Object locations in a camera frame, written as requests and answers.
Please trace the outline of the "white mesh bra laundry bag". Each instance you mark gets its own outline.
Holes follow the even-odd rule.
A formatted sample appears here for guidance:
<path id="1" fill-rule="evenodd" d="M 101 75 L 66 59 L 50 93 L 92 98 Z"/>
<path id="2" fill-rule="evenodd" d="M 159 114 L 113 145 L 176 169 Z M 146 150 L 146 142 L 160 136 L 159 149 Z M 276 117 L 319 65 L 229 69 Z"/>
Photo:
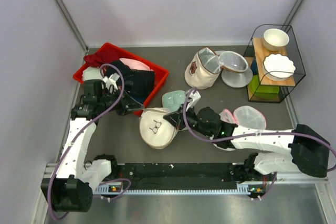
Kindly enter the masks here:
<path id="1" fill-rule="evenodd" d="M 140 135 L 153 149 L 166 148 L 178 133 L 177 129 L 163 118 L 170 112 L 167 108 L 147 108 L 141 114 Z"/>

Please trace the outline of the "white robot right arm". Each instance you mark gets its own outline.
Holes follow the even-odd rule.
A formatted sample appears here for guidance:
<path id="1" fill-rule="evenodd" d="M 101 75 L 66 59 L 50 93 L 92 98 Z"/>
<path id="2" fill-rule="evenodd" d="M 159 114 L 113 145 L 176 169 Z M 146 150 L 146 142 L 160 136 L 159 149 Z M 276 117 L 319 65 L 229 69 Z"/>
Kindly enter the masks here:
<path id="1" fill-rule="evenodd" d="M 256 150 L 244 162 L 245 174 L 252 180 L 275 172 L 302 172 L 317 178 L 328 173 L 330 143 L 307 125 L 283 131 L 257 130 L 224 122 L 210 107 L 198 113 L 179 108 L 163 118 L 178 130 L 199 132 L 204 141 L 222 150 Z"/>

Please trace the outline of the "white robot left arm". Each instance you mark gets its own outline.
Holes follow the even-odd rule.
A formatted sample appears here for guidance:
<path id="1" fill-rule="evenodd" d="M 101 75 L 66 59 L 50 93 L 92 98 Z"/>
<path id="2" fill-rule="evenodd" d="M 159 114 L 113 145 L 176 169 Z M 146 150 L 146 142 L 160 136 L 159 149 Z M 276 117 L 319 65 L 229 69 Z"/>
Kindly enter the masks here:
<path id="1" fill-rule="evenodd" d="M 70 129 L 62 155 L 41 189 L 48 209 L 55 212 L 87 212 L 93 193 L 104 182 L 119 181 L 120 169 L 113 155 L 102 154 L 85 167 L 87 149 L 99 119 L 109 111 L 126 115 L 144 109 L 126 91 L 123 80 L 94 79 L 84 82 L 84 93 L 70 112 Z"/>

